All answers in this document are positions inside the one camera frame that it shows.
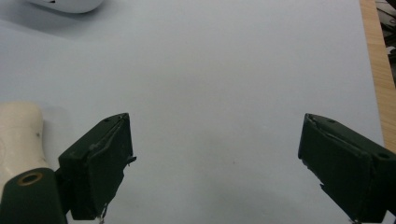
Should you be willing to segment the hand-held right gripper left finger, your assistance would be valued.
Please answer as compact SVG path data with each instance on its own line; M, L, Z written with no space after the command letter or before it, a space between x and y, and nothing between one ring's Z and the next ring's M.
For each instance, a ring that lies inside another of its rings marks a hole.
M101 120L61 154L57 175L72 218L100 217L114 199L125 167L135 160L127 113Z

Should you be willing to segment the dark clutter beside table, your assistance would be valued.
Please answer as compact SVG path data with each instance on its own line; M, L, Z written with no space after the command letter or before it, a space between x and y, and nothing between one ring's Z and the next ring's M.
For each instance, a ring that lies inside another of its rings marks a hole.
M396 0L375 0L375 6L396 85Z

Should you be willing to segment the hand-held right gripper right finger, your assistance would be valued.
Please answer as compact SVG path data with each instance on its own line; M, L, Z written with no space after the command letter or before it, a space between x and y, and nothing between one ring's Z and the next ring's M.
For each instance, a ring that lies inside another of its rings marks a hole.
M298 158L351 220L396 217L396 153L334 119L305 114Z

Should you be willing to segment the white rounded plastic object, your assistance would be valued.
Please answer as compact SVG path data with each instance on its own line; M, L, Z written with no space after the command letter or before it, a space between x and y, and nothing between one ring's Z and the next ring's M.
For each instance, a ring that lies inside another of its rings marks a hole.
M98 8L105 0L27 0L30 3L65 13L86 13Z

